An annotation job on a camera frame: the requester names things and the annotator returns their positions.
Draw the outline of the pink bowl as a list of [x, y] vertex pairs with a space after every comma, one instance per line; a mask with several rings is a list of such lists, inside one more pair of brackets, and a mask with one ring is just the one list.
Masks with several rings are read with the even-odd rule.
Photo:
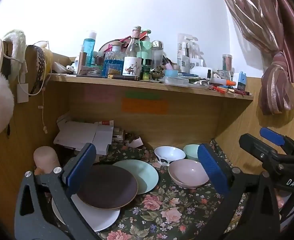
[[202, 164], [190, 159], [173, 161], [168, 173], [172, 181], [184, 189], [196, 189], [209, 181]]

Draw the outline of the dark brown plate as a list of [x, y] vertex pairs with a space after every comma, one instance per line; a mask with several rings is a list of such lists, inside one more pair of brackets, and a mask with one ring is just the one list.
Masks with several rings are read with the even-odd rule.
[[138, 182], [127, 170], [114, 165], [94, 165], [77, 196], [87, 205], [116, 210], [129, 204], [138, 193]]

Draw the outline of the white bowl black spots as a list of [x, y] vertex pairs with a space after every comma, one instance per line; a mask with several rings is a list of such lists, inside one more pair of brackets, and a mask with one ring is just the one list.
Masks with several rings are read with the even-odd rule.
[[173, 161], [186, 157], [186, 154], [181, 149], [173, 146], [159, 146], [154, 149], [154, 154], [162, 166], [169, 166]]

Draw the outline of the mint green plate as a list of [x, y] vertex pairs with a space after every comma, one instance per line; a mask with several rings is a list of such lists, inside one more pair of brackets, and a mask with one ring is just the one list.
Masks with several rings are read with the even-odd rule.
[[129, 171], [138, 183], [138, 193], [145, 194], [153, 190], [158, 184], [159, 175], [156, 169], [141, 160], [127, 159], [114, 163], [114, 166]]

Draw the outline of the pink thermos mug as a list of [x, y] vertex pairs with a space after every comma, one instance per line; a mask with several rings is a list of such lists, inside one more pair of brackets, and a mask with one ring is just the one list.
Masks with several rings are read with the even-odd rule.
[[41, 146], [34, 151], [35, 174], [49, 174], [54, 168], [60, 166], [57, 153], [52, 147]]

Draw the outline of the white plate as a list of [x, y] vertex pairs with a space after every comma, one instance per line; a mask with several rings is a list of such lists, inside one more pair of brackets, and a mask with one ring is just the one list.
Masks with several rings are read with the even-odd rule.
[[120, 210], [96, 209], [84, 203], [76, 194], [71, 196], [74, 205], [86, 220], [87, 224], [95, 231], [99, 232], [112, 226], [120, 215]]

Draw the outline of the floral tablecloth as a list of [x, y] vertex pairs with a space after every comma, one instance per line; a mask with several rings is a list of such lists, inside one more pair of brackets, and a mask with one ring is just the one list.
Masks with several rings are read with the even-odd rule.
[[211, 182], [197, 189], [183, 189], [159, 164], [153, 150], [113, 143], [100, 162], [112, 164], [138, 159], [152, 165], [159, 175], [156, 187], [139, 194], [120, 209], [116, 222], [97, 232], [100, 239], [195, 239], [223, 200]]

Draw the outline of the small mint green bowl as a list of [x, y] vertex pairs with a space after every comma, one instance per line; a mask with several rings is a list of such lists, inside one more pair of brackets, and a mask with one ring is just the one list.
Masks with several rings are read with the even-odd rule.
[[186, 157], [190, 160], [199, 161], [198, 159], [198, 151], [199, 144], [189, 144], [184, 146], [183, 151], [186, 154]]

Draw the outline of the white paper stack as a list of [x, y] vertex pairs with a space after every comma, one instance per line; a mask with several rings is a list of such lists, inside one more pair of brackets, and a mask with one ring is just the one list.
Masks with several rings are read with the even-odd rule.
[[67, 121], [59, 128], [54, 144], [81, 151], [87, 143], [92, 143], [98, 155], [107, 155], [112, 144], [114, 121], [85, 123]]

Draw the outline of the orange sticky note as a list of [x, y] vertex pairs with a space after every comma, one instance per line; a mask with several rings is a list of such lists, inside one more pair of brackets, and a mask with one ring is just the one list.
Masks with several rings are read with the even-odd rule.
[[166, 100], [122, 98], [121, 110], [124, 113], [161, 115], [168, 113], [169, 104]]

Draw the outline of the stack of books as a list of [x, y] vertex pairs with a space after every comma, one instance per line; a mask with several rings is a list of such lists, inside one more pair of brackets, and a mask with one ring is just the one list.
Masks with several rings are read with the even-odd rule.
[[125, 139], [125, 131], [122, 128], [114, 127], [112, 141], [113, 142], [123, 142]]

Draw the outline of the pink striped curtain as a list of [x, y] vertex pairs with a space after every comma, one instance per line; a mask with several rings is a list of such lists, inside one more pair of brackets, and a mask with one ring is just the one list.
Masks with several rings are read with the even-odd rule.
[[261, 78], [259, 106], [264, 115], [294, 109], [294, 1], [225, 0], [240, 33], [271, 63]]

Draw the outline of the small white box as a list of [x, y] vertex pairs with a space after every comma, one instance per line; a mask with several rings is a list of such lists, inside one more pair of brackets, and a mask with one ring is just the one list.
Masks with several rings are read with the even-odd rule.
[[141, 146], [143, 146], [143, 141], [141, 139], [141, 137], [138, 137], [137, 139], [134, 139], [133, 141], [131, 141], [130, 143], [128, 143], [128, 146], [131, 148], [139, 148]]

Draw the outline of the pink sticky note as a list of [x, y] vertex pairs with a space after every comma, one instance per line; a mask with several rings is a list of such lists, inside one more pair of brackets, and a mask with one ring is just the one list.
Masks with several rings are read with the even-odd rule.
[[116, 98], [117, 93], [112, 88], [103, 86], [86, 86], [84, 88], [84, 100], [86, 102], [112, 103]]

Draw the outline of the wooden shelf board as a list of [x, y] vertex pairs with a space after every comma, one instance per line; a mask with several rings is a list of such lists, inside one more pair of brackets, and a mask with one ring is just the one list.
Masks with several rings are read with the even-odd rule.
[[222, 94], [220, 92], [210, 90], [208, 88], [180, 87], [180, 86], [171, 86], [171, 85], [165, 85], [162, 83], [153, 83], [153, 82], [144, 82], [144, 81], [104, 79], [104, 78], [98, 78], [98, 77], [85, 77], [85, 76], [59, 75], [59, 74], [53, 74], [50, 77], [50, 81], [108, 85], [108, 86], [118, 86], [118, 87], [126, 87], [126, 88], [153, 89], [153, 90], [162, 90], [162, 91], [169, 91], [169, 92], [181, 92], [181, 93], [189, 93], [189, 94], [218, 96], [218, 97], [224, 97], [224, 98], [242, 99], [242, 100], [250, 100], [250, 101], [253, 101], [254, 99], [254, 96], [252, 95], [240, 95], [240, 94], [235, 94], [231, 92]]

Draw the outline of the green sticky note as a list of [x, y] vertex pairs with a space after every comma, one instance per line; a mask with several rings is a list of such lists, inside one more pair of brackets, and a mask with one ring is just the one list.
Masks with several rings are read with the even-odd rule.
[[137, 90], [128, 90], [125, 92], [126, 98], [141, 99], [141, 100], [160, 100], [161, 97], [157, 93], [141, 92]]

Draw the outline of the clear glass labelled bottle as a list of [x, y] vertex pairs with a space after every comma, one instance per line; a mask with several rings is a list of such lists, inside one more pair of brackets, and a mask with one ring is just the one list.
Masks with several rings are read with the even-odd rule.
[[131, 40], [125, 51], [123, 75], [139, 77], [142, 64], [140, 46], [140, 26], [135, 26], [132, 30]]

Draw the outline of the patterned brown headband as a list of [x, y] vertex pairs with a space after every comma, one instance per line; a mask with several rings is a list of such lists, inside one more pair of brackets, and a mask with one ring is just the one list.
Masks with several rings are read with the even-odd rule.
[[43, 77], [46, 74], [46, 60], [44, 57], [44, 50], [41, 47], [33, 45], [33, 49], [36, 51], [36, 80], [30, 91], [31, 95], [35, 95], [35, 90], [42, 89]]

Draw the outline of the blue liquid bottle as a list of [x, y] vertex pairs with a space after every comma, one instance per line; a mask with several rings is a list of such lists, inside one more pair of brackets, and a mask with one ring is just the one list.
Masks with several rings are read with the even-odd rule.
[[83, 41], [84, 52], [87, 54], [86, 60], [85, 60], [85, 66], [88, 66], [88, 67], [90, 67], [92, 64], [96, 35], [97, 34], [95, 32], [92, 32], [90, 33], [88, 38], [84, 39]]

